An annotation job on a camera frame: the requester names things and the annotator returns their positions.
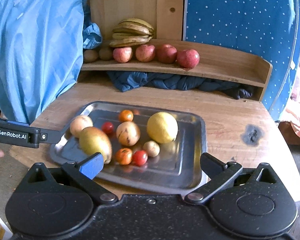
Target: cabinet door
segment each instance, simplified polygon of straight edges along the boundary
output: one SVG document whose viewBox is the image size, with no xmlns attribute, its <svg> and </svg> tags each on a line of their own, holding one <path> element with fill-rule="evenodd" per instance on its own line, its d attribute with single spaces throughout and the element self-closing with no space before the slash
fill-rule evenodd
<svg viewBox="0 0 300 240">
<path fill-rule="evenodd" d="M 184 0 L 90 0 L 91 19 L 105 40 L 125 18 L 140 18 L 155 28 L 154 38 L 181 40 Z"/>
</svg>

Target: stainless steel tray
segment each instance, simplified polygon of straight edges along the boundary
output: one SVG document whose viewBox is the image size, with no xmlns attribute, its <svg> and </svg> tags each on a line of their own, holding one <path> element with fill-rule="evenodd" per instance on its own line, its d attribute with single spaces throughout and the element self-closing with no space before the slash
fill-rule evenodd
<svg viewBox="0 0 300 240">
<path fill-rule="evenodd" d="M 161 144 L 160 154 L 155 158 L 148 158 L 143 167 L 121 166 L 112 160 L 104 166 L 98 178 L 148 191 L 181 195 L 186 195 L 207 182 L 207 175 L 200 168 L 200 156 L 207 151 L 206 129 L 203 119 L 199 116 L 101 101 L 87 104 L 75 116 L 88 115 L 93 120 L 94 126 L 98 128 L 101 128 L 104 122 L 110 121 L 116 130 L 120 124 L 118 114 L 124 109 L 138 112 L 134 115 L 133 121 L 140 127 L 141 137 L 138 143 L 131 147 L 134 152 L 142 149 L 143 144 L 150 140 L 146 132 L 146 124 L 149 117 L 159 111 L 166 111 L 176 118 L 177 139 L 171 143 Z M 63 128 L 64 135 L 60 142 L 51 145 L 49 151 L 51 159 L 59 164 L 67 161 L 80 162 L 87 158 L 80 149 L 78 140 L 69 134 L 70 123 L 71 120 Z M 110 141 L 114 155 L 122 146 L 115 134 L 110 136 Z"/>
</svg>

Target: red apple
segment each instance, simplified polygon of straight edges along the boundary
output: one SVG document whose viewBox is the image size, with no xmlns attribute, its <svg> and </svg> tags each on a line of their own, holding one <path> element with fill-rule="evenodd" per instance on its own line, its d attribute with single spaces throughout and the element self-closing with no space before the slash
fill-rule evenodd
<svg viewBox="0 0 300 240">
<path fill-rule="evenodd" d="M 177 62 L 183 68 L 192 69 L 198 65 L 200 61 L 199 53 L 194 49 L 179 51 Z"/>
<path fill-rule="evenodd" d="M 177 49 L 170 44 L 160 45 L 157 50 L 158 61 L 165 64 L 172 64 L 177 59 Z"/>
<path fill-rule="evenodd" d="M 141 62 L 149 62 L 155 57 L 155 46 L 141 45 L 136 49 L 136 58 Z"/>
<path fill-rule="evenodd" d="M 113 51 L 113 58 L 119 63 L 126 63 L 132 58 L 132 48 L 116 48 Z"/>
</svg>

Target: tabletop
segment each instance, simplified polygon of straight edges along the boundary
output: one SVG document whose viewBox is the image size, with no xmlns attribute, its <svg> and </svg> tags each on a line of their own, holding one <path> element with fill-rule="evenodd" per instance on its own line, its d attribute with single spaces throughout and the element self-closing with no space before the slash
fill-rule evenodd
<svg viewBox="0 0 300 240">
<path fill-rule="evenodd" d="M 31 124 L 34 127 L 61 130 L 75 113 L 93 101 L 109 101 L 135 106 L 149 106 L 197 114 L 206 123 L 208 153 L 223 162 L 236 161 L 245 168 L 256 168 L 267 162 L 274 168 L 295 201 L 300 200 L 300 175 L 291 152 L 277 125 L 259 101 L 235 100 L 222 93 L 199 90 L 179 91 L 141 87 L 120 92 L 104 72 L 84 72 L 78 83 L 53 101 Z M 246 129 L 253 126 L 260 135 L 256 145 L 247 143 Z M 39 149 L 13 146 L 10 154 L 31 167 L 44 162 L 57 167 L 49 159 L 49 145 Z M 119 197 L 125 193 L 146 193 L 106 181 L 99 184 Z"/>
</svg>

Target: screw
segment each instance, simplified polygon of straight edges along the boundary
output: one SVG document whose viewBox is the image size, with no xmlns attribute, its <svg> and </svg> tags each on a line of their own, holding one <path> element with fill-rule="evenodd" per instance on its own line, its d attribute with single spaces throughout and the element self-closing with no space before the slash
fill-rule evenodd
<svg viewBox="0 0 300 240">
<path fill-rule="evenodd" d="M 112 193 L 103 193 L 103 194 L 100 196 L 100 199 L 101 199 L 102 201 L 106 201 L 106 202 L 114 201 L 114 200 L 115 200 L 115 195 L 112 194 Z"/>
<path fill-rule="evenodd" d="M 155 199 L 148 199 L 147 201 L 148 201 L 149 204 L 155 204 L 156 203 Z"/>
<path fill-rule="evenodd" d="M 200 201 L 203 200 L 203 195 L 200 193 L 190 193 L 187 195 L 188 199 L 191 201 Z"/>
</svg>

